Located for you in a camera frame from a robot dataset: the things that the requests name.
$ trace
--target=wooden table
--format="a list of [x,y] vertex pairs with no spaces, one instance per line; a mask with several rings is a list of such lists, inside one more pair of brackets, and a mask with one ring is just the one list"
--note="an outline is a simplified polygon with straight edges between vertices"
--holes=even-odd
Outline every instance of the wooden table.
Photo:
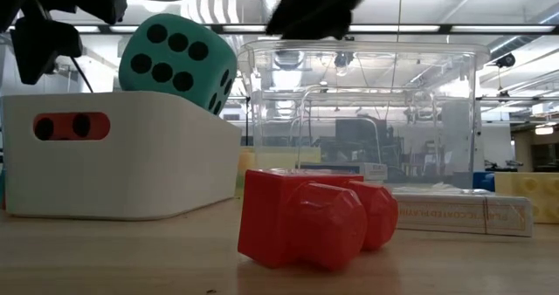
[[0,293],[557,294],[559,227],[534,238],[399,230],[342,272],[237,253],[231,200],[156,222],[0,218]]

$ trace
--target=white box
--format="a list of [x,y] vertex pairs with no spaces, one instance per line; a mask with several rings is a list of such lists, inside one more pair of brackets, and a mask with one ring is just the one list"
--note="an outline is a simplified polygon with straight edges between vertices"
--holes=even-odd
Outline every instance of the white box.
[[[186,99],[122,92],[7,96],[7,212],[157,219],[233,197],[240,130]],[[104,113],[99,141],[40,141],[41,113]]]
[[398,229],[532,236],[532,204],[527,198],[392,195],[398,201]]
[[384,164],[363,162],[302,162],[300,168],[304,169],[332,169],[335,171],[350,172],[363,175],[366,182],[384,182],[388,179],[388,169]]

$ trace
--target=black dot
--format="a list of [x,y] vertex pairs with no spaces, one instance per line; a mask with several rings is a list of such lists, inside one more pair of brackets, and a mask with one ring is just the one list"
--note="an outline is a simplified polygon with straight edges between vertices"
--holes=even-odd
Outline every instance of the black dot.
[[54,122],[50,118],[43,118],[35,124],[34,132],[39,140],[47,141],[54,134]]
[[213,93],[213,96],[210,99],[210,105],[208,106],[208,109],[213,108],[213,105],[216,104],[216,99],[217,99],[217,93]]
[[81,138],[86,138],[91,130],[91,121],[89,116],[79,113],[73,118],[72,130]]
[[189,91],[194,85],[194,78],[188,72],[179,72],[173,78],[173,86],[180,92]]
[[132,57],[130,66],[135,73],[146,73],[151,69],[151,58],[146,54],[137,54]]
[[221,76],[220,86],[225,86],[225,82],[227,81],[227,78],[229,78],[229,69],[224,72],[223,76]]
[[167,82],[173,77],[173,68],[169,64],[159,63],[154,66],[151,76],[157,82]]
[[203,42],[194,42],[189,48],[189,56],[194,60],[204,60],[208,57],[208,45]]
[[213,109],[215,115],[219,114],[219,109],[221,108],[221,101],[216,104],[216,108]]
[[227,86],[225,86],[225,90],[224,90],[224,95],[229,94],[229,91],[231,90],[231,86],[233,86],[233,80],[229,80],[227,82]]
[[154,24],[148,29],[148,40],[151,43],[161,43],[167,38],[167,29],[160,24]]
[[169,48],[173,51],[184,51],[189,46],[189,40],[181,33],[169,37]]

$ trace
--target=teal foam dice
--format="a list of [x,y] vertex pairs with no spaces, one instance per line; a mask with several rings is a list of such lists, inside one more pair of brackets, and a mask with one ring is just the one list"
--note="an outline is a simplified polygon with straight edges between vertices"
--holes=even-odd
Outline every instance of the teal foam dice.
[[235,52],[218,34],[170,14],[152,16],[138,27],[119,68],[124,91],[175,94],[215,115],[236,76]]

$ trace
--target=clear plastic container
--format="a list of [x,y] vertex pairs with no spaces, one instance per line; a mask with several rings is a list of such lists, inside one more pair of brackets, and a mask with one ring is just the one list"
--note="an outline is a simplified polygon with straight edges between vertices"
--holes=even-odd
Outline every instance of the clear plastic container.
[[488,54],[477,45],[249,43],[239,69],[252,94],[255,165],[470,188],[476,71]]

